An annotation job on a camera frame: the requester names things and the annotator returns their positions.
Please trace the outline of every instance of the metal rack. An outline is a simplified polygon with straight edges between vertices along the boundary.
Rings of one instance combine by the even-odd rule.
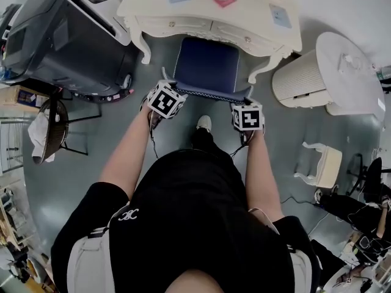
[[[23,117],[0,117],[0,175],[23,167]]]

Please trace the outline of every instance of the blue chair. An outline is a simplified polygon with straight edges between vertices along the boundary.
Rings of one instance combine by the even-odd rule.
[[[236,92],[239,51],[223,43],[186,37],[175,64],[174,75],[169,77],[163,67],[163,76],[175,81],[174,90],[190,95],[246,104],[253,86]]]

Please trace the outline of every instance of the electronic device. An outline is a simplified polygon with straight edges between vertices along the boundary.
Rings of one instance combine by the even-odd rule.
[[[27,0],[7,32],[2,82],[38,79],[101,103],[129,95],[139,50],[89,1]]]

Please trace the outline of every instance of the white plastic chair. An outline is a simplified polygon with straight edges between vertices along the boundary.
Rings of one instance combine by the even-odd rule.
[[[322,157],[316,168],[316,176],[304,176],[302,173],[295,173],[293,176],[301,178],[310,186],[332,188],[337,180],[341,166],[342,152],[322,143],[309,145],[303,142],[303,146],[307,149],[316,149],[317,152],[322,153]]]

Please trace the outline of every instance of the concrete floor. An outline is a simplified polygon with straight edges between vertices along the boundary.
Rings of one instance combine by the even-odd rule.
[[[182,38],[183,36],[147,38],[152,49],[152,61],[150,65],[137,65],[133,95],[118,103],[103,105],[102,118],[70,126],[68,146],[79,150],[87,148],[89,156],[60,150],[56,153],[54,162],[36,166],[32,159],[29,159],[32,144],[27,131],[24,132],[27,194],[46,253],[49,253],[58,232],[89,186],[98,180],[105,162],[137,114],[141,98],[161,79],[161,67],[165,66],[168,71],[173,71]],[[238,90],[248,86],[249,71],[259,63],[259,60],[241,51]],[[346,174],[353,154],[362,153],[364,162],[370,162],[372,150],[379,143],[380,123],[372,115],[333,117],[323,107],[284,107],[272,93],[272,73],[258,75],[253,98],[263,105],[266,117],[266,143],[281,200],[284,201],[291,195],[299,201],[313,200],[315,188],[293,177],[295,169],[305,174],[316,173],[320,154],[303,148],[303,141],[321,142],[342,151],[343,160],[337,183],[340,185],[339,192],[344,193],[353,181],[352,177]],[[97,105],[94,104],[79,100],[65,103],[70,119],[98,112]],[[225,102],[190,96],[174,119],[163,121],[156,129],[154,136],[159,156],[188,147],[189,136],[197,119],[203,114],[208,114],[212,118],[215,142],[226,152],[234,152],[239,147],[239,137],[231,126],[229,105]],[[243,149],[235,156],[235,164],[243,176],[246,170],[246,154],[247,150]],[[142,175],[154,161],[155,155],[150,142]],[[296,204],[292,199],[283,204],[283,211],[285,215],[298,216],[308,232],[326,215],[321,209],[309,204]],[[335,217],[330,215],[321,222],[312,237],[337,252],[337,245],[346,240],[350,232],[349,225],[337,222]]]

